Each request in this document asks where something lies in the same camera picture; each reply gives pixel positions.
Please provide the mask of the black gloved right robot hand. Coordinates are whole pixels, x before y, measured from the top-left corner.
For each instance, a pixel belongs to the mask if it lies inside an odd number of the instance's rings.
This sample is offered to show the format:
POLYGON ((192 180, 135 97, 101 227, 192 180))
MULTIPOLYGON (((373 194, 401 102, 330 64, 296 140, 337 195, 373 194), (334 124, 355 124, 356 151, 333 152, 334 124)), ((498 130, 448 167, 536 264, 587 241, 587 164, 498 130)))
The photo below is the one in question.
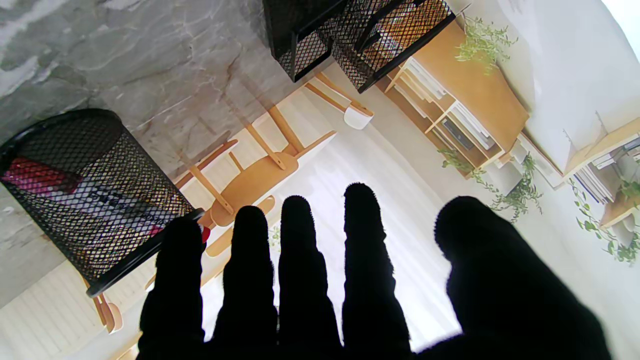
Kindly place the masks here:
POLYGON ((281 210, 279 308, 262 210, 240 208, 222 272, 214 333, 202 327, 194 219, 172 220, 140 318, 138 360, 610 360, 601 323, 518 230, 471 196, 441 208, 434 239, 451 264, 446 294, 461 332, 418 352, 395 296, 381 209, 363 183, 345 190, 342 331, 328 296, 313 213, 299 195, 281 210))

